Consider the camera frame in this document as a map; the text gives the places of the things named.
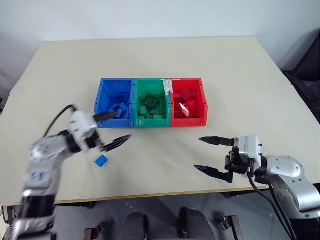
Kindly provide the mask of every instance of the black cable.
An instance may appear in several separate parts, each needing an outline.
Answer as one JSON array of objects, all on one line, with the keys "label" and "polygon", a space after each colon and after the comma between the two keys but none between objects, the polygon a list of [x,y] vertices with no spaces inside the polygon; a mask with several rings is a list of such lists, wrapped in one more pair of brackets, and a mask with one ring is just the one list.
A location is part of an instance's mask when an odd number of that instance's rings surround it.
[{"label": "black cable", "polygon": [[281,225],[283,226],[284,230],[285,230],[286,233],[288,234],[289,238],[292,239],[292,240],[296,240],[295,238],[292,238],[290,232],[288,231],[288,229],[287,229],[287,227],[286,227],[283,219],[281,218],[281,216],[280,216],[280,214],[279,214],[279,212],[278,212],[278,209],[276,208],[276,206],[274,205],[274,203],[260,191],[260,189],[259,189],[259,188],[256,186],[256,184],[254,183],[254,180],[253,180],[252,176],[248,176],[248,178],[249,178],[249,182],[250,182],[251,186],[253,187],[253,189],[254,189],[260,196],[262,196],[264,199],[266,199],[266,200],[271,204],[271,206],[272,206],[272,208],[273,208],[273,211],[275,212],[277,218],[279,219]]},{"label": "black cable", "polygon": [[274,192],[274,188],[272,187],[271,183],[269,183],[269,188],[270,188],[272,197],[273,197],[273,199],[274,199],[274,202],[275,202],[277,208],[279,209],[279,211],[280,211],[280,213],[281,213],[281,215],[282,215],[282,217],[283,217],[283,219],[284,219],[284,221],[285,221],[285,223],[286,223],[286,225],[287,225],[287,227],[288,227],[288,229],[289,229],[289,231],[290,231],[290,234],[291,234],[292,238],[293,238],[293,239],[297,239],[296,234],[295,234],[295,232],[294,232],[294,230],[293,230],[290,222],[288,221],[288,218],[287,218],[284,210],[282,209],[282,207],[281,207],[280,204],[279,204],[278,199],[276,198],[276,195],[275,195],[275,192]]},{"label": "black cable", "polygon": [[72,109],[73,112],[77,111],[77,108],[74,105],[68,105],[66,106],[64,109],[62,109],[61,112],[58,113],[58,115],[53,119],[53,121],[51,122],[50,126],[47,128],[47,130],[45,131],[45,134],[43,135],[43,137],[46,137],[50,131],[50,129],[52,128],[52,126],[55,124],[55,122],[57,121],[58,118],[60,118],[60,116],[67,111],[68,109]]}]

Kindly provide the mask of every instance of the plastic storage bin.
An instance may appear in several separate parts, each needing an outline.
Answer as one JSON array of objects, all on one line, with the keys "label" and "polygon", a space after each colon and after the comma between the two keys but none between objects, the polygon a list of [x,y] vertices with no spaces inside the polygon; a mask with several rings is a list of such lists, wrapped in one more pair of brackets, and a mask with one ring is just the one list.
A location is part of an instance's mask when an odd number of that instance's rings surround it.
[{"label": "plastic storage bin", "polygon": [[[208,104],[201,78],[170,78],[172,82],[171,127],[203,127],[207,124]],[[179,104],[189,104],[187,117]]]},{"label": "plastic storage bin", "polygon": [[98,122],[98,128],[134,127],[134,78],[102,78],[96,97],[94,112],[118,112],[108,121]]},{"label": "plastic storage bin", "polygon": [[135,128],[170,127],[170,93],[161,78],[136,78],[134,84],[133,117]]}]

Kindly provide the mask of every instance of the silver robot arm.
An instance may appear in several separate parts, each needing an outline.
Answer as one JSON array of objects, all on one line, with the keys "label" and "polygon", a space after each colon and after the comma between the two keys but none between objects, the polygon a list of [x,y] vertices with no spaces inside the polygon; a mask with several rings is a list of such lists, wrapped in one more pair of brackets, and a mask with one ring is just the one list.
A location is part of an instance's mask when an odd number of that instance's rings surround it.
[{"label": "silver robot arm", "polygon": [[69,130],[43,137],[34,143],[29,151],[31,161],[23,179],[21,209],[13,222],[12,240],[56,239],[55,234],[49,231],[54,225],[54,202],[62,164],[76,153],[95,147],[108,152],[126,142],[131,135],[103,145],[97,132],[96,122],[112,119],[116,115],[112,112],[91,116],[74,107]]},{"label": "silver robot arm", "polygon": [[306,179],[304,168],[296,159],[290,156],[264,157],[261,151],[262,144],[256,135],[231,139],[213,136],[202,137],[200,140],[217,146],[231,146],[232,150],[225,157],[224,168],[228,172],[195,165],[198,170],[228,183],[233,182],[233,173],[246,174],[253,188],[261,194],[253,182],[255,177],[254,180],[257,183],[269,185],[274,201],[284,215],[283,220],[286,221],[287,217],[290,219],[292,226],[288,228],[289,230],[295,228],[296,233],[289,233],[292,239],[300,239],[306,235],[319,236],[320,194]]}]

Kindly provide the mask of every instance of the table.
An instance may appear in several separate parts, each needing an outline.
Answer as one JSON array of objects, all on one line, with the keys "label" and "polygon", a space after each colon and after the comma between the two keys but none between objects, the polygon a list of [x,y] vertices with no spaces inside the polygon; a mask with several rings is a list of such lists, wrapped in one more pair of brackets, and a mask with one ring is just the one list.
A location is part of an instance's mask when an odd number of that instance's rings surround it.
[{"label": "table", "polygon": [[106,143],[132,137],[106,154],[107,166],[94,164],[97,149],[68,159],[57,203],[249,189],[240,175],[229,184],[193,167],[224,169],[230,148],[198,140],[204,136],[257,134],[265,156],[293,156],[320,182],[320,126],[254,36],[45,42],[0,117],[0,205],[19,203],[28,150],[62,108],[74,103],[94,113],[101,78],[167,77],[202,78],[207,126],[101,129]]}]

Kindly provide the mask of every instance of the blue bin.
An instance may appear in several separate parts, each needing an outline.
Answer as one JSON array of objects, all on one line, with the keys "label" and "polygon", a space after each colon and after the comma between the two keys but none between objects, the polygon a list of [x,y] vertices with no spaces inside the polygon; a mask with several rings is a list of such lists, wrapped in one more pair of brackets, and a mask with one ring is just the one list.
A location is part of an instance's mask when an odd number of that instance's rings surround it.
[{"label": "blue bin", "polygon": [[98,122],[98,128],[134,127],[134,85],[134,78],[101,79],[94,112],[102,114],[115,111],[119,112],[119,115],[108,121]]}]

